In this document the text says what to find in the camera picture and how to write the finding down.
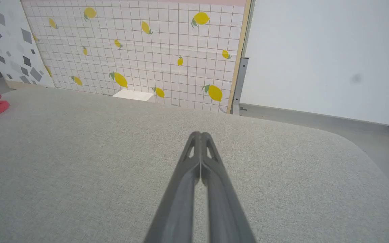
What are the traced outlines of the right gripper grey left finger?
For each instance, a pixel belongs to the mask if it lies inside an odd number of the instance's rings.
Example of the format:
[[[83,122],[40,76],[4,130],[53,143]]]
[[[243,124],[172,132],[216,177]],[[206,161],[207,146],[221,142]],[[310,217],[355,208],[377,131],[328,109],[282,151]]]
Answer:
[[[147,231],[145,243],[191,243],[195,186],[200,179],[201,133],[190,134]]]

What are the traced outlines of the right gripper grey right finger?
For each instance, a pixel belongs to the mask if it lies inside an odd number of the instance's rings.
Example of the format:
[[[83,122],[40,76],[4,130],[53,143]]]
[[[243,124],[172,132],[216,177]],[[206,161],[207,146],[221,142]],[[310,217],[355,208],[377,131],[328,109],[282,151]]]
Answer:
[[[201,180],[207,189],[210,243],[256,243],[212,136],[201,133]]]

